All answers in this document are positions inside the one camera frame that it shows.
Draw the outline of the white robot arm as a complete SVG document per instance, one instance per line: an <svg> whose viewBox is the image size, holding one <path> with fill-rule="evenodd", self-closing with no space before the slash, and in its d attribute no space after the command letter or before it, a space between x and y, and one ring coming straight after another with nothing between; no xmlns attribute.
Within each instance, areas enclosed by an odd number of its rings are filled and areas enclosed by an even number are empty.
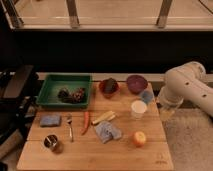
<svg viewBox="0 0 213 171"><path fill-rule="evenodd" d="M204 66L196 61L169 69L158 94L159 103L167 109L178 108L187 99L213 117L213 88L202 81L205 75Z"/></svg>

